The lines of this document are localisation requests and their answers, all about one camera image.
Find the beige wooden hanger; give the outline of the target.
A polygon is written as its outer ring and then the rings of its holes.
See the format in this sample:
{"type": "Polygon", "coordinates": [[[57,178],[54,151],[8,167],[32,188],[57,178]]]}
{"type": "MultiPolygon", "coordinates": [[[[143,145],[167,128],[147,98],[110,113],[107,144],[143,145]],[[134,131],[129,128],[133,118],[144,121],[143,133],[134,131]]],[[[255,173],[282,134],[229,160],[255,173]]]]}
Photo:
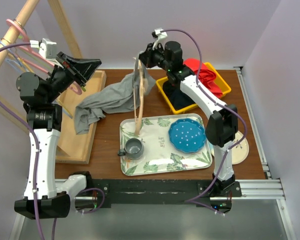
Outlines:
{"type": "Polygon", "coordinates": [[[142,62],[134,58],[137,61],[137,69],[139,73],[139,88],[138,88],[138,94],[139,94],[139,109],[137,114],[137,98],[136,98],[136,87],[133,86],[133,106],[134,106],[134,121],[135,121],[135,131],[134,134],[138,136],[140,134],[141,128],[142,128],[142,120],[143,120],[143,112],[144,112],[144,97],[145,93],[148,90],[148,80],[145,76],[145,71],[142,67],[142,62]]]}

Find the black tank top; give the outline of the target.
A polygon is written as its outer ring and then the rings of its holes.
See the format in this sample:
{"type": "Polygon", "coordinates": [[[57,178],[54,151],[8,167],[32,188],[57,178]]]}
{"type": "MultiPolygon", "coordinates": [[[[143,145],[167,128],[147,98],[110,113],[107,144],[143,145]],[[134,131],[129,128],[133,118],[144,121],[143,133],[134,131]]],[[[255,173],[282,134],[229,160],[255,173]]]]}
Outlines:
{"type": "Polygon", "coordinates": [[[168,80],[163,83],[162,89],[164,94],[168,98],[170,98],[171,95],[173,95],[173,93],[176,91],[176,87],[173,84],[171,84],[168,80]]]}

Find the grey tank top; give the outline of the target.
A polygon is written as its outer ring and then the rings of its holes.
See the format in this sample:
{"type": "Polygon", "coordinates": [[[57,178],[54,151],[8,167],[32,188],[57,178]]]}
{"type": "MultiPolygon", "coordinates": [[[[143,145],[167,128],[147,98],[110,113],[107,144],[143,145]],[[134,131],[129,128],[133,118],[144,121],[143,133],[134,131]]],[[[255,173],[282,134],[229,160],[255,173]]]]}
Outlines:
{"type": "Polygon", "coordinates": [[[140,106],[139,102],[139,53],[134,62],[132,73],[127,74],[120,82],[106,86],[102,91],[86,97],[74,112],[74,129],[77,135],[86,134],[90,125],[105,118],[105,114],[131,112],[140,106]],[[136,89],[134,101],[133,89],[136,89]]]}

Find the dark navy maroon garment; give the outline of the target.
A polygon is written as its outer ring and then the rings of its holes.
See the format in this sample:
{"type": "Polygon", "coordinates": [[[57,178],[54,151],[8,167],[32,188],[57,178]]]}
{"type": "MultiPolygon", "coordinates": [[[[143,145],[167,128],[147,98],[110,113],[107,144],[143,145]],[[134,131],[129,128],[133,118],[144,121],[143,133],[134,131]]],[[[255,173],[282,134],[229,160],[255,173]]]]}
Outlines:
{"type": "Polygon", "coordinates": [[[169,95],[168,99],[175,110],[180,110],[193,105],[195,102],[180,89],[173,90],[169,95]]]}

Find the pink plastic hanger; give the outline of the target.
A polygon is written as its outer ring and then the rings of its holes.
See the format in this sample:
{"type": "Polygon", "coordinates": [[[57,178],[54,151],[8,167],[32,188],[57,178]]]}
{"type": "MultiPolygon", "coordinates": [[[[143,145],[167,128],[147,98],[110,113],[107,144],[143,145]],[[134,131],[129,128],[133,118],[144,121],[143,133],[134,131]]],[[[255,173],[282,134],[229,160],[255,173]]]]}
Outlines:
{"type": "MultiPolygon", "coordinates": [[[[24,30],[24,28],[22,27],[22,25],[19,24],[19,22],[17,20],[11,20],[11,19],[7,19],[6,20],[6,24],[10,27],[14,27],[16,30],[18,30],[19,32],[19,36],[22,36],[22,40],[24,42],[29,42],[30,39],[26,33],[26,31],[24,30]]],[[[58,63],[55,59],[53,60],[45,60],[43,58],[41,58],[39,55],[38,55],[38,52],[35,52],[34,49],[36,48],[31,48],[30,46],[19,46],[18,47],[19,49],[21,49],[24,53],[27,53],[29,56],[31,56],[33,59],[35,59],[36,61],[38,61],[39,59],[41,61],[43,61],[47,66],[50,66],[50,67],[54,67],[55,65],[57,66],[62,66],[60,63],[58,63]]],[[[74,82],[70,85],[69,87],[70,90],[72,90],[75,94],[77,95],[81,95],[83,92],[86,91],[86,89],[82,86],[80,86],[78,83],[74,82]]]]}

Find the red tank top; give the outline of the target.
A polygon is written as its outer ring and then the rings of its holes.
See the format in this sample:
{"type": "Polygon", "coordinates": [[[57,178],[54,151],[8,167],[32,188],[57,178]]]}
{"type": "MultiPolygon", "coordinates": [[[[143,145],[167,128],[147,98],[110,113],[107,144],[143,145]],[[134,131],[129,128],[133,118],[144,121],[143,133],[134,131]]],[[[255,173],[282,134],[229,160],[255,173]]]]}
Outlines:
{"type": "MultiPolygon", "coordinates": [[[[188,58],[184,61],[184,64],[189,67],[195,74],[198,73],[200,66],[199,60],[188,58]]],[[[210,90],[211,93],[213,93],[217,98],[220,99],[223,94],[220,87],[215,83],[216,78],[217,74],[213,70],[210,70],[204,63],[202,63],[198,79],[208,90],[210,90]]]]}

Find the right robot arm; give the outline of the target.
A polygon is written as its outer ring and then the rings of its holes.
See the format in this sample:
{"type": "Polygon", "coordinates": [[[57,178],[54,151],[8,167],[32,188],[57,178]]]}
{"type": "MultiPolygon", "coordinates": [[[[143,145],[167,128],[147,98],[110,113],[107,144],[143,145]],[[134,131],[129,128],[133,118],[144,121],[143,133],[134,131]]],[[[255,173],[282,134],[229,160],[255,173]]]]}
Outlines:
{"type": "Polygon", "coordinates": [[[225,196],[235,182],[231,148],[238,132],[237,107],[221,101],[197,79],[194,71],[184,64],[181,45],[176,41],[168,41],[165,45],[149,43],[138,58],[147,68],[165,70],[168,80],[206,115],[205,136],[214,150],[212,189],[217,196],[225,196]]]}

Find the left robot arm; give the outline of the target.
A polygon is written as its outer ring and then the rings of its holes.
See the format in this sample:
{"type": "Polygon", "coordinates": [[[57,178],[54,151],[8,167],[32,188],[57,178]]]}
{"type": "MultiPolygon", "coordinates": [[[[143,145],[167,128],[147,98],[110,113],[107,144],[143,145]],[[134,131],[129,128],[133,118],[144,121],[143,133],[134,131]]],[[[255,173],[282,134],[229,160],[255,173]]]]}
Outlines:
{"type": "Polygon", "coordinates": [[[84,87],[102,61],[74,58],[63,52],[56,55],[56,61],[58,64],[46,79],[25,72],[16,80],[29,128],[30,165],[23,198],[15,201],[14,210],[29,219],[65,218],[77,194],[89,196],[94,190],[88,171],[72,174],[61,187],[56,187],[63,109],[54,101],[74,82],[84,87]]]}

